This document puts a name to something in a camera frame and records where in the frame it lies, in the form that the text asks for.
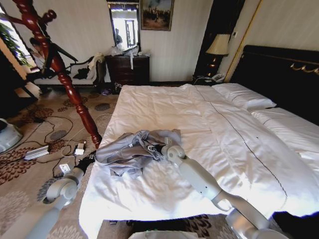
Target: picture frame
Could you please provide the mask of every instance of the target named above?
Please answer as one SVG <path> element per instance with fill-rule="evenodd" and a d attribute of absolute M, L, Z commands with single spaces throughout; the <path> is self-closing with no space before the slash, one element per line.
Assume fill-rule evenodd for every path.
<path fill-rule="evenodd" d="M 141 30 L 170 31 L 174 0 L 141 0 Z"/>

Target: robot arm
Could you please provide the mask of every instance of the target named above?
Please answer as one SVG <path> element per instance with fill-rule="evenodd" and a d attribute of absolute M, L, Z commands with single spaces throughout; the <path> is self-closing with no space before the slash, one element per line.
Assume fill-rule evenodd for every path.
<path fill-rule="evenodd" d="M 241 239 L 286 239 L 279 232 L 268 229 L 268 220 L 251 204 L 239 196 L 225 192 L 216 179 L 197 161 L 188 158 L 180 146 L 170 146 L 168 138 L 166 146 L 162 148 L 162 154 L 168 160 L 177 164 L 181 176 L 203 196 L 223 211 L 233 209 L 226 217 L 228 225 L 238 238 Z M 220 204 L 227 201 L 230 205 L 223 208 Z"/>
<path fill-rule="evenodd" d="M 27 211 L 4 233 L 2 239 L 44 239 L 59 218 L 61 209 L 76 196 L 86 168 L 94 162 L 93 154 L 84 158 L 62 179 L 53 183 L 46 197 Z"/>

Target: black headboard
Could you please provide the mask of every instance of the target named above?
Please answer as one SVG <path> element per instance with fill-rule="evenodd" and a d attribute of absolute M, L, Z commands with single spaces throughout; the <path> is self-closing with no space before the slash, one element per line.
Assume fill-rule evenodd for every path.
<path fill-rule="evenodd" d="M 246 45 L 230 80 L 319 125 L 319 52 Z"/>

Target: patterned carpet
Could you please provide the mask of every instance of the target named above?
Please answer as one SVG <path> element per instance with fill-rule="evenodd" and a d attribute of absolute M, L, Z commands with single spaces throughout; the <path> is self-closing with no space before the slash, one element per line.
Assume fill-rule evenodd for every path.
<path fill-rule="evenodd" d="M 82 100 L 95 119 L 104 113 L 111 114 L 115 108 L 118 96 L 102 96 L 92 93 L 92 89 L 80 89 Z M 111 115 L 99 116 L 95 122 L 99 133 L 103 135 Z M 63 149 L 68 140 L 82 127 L 80 117 L 74 105 L 68 100 L 63 90 L 54 90 L 40 96 L 39 100 L 22 110 L 18 115 L 8 119 L 23 133 L 23 139 L 10 151 L 0 154 L 0 236 L 15 222 L 15 220 L 46 194 L 48 187 L 58 180 L 62 174 L 60 163 L 74 166 L 82 156 L 62 157 Z M 78 140 L 85 139 L 87 148 L 84 155 L 95 148 L 89 134 L 82 130 L 74 140 L 69 142 L 64 154 L 71 151 Z M 20 160 L 26 152 L 49 145 L 50 154 L 31 161 Z M 48 239 L 85 239 L 87 238 L 78 223 L 81 200 L 91 173 L 92 166 L 87 170 L 81 188 L 75 201 L 64 208 L 57 224 Z M 197 232 L 200 237 L 208 239 L 235 239 L 227 226 L 224 215 L 197 216 L 183 219 L 186 231 Z M 272 221 L 273 228 L 280 230 Z M 104 221 L 99 232 L 100 239 L 127 239 L 132 234 L 132 223 L 117 222 L 112 225 Z"/>

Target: white bedsheet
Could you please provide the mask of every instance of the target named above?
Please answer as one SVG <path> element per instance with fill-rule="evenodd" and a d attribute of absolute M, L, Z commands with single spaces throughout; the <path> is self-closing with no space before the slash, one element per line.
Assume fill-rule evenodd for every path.
<path fill-rule="evenodd" d="M 213 88 L 124 86 L 100 147 L 125 132 L 180 129 L 186 154 L 229 193 L 267 218 L 274 211 L 319 211 L 319 180 L 292 150 Z M 170 162 L 150 163 L 137 179 L 111 177 L 96 162 L 79 221 L 96 238 L 102 220 L 166 220 L 224 213 L 183 180 Z"/>

